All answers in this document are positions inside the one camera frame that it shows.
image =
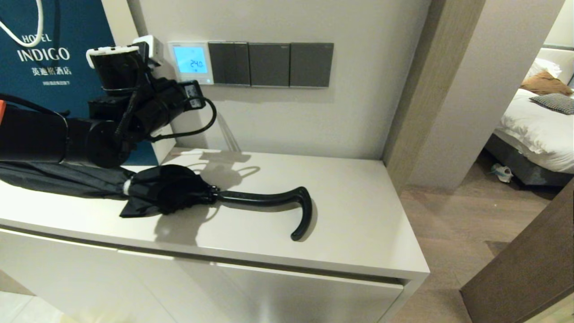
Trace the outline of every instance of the cabinet top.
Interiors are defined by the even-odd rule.
[[[120,218],[126,202],[41,193],[0,182],[0,225],[100,241],[271,264],[416,278],[428,267],[379,160],[176,149],[165,164],[201,174],[222,190],[274,194],[305,186],[315,220],[290,234],[300,207],[198,205],[168,216]],[[148,167],[127,167],[133,171]]]

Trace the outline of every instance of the light switch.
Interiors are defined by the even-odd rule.
[[[289,86],[289,44],[249,43],[252,86]]]
[[[329,87],[333,43],[291,43],[291,87]]]
[[[247,43],[209,43],[215,84],[251,85]]]

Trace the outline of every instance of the umbrella handle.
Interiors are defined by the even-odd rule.
[[[218,193],[218,200],[222,202],[232,202],[253,206],[278,206],[287,203],[297,202],[303,208],[301,223],[293,233],[291,239],[299,241],[311,224],[313,217],[313,202],[309,191],[305,187],[298,187],[292,191],[279,194],[253,194],[233,191],[223,191]]]

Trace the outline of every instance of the umbrella strap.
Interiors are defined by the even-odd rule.
[[[131,180],[134,178],[134,175],[132,175],[130,178],[128,178],[128,180],[123,184],[123,194],[130,196],[130,186],[131,186]]]

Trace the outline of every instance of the black umbrella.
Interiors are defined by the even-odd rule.
[[[25,189],[83,198],[127,200],[120,216],[170,214],[196,204],[217,201],[251,206],[278,206],[298,202],[303,217],[291,239],[305,235],[312,218],[312,202],[305,187],[280,194],[220,191],[200,175],[178,165],[153,167],[138,173],[124,168],[94,168],[70,164],[0,162],[0,180]]]

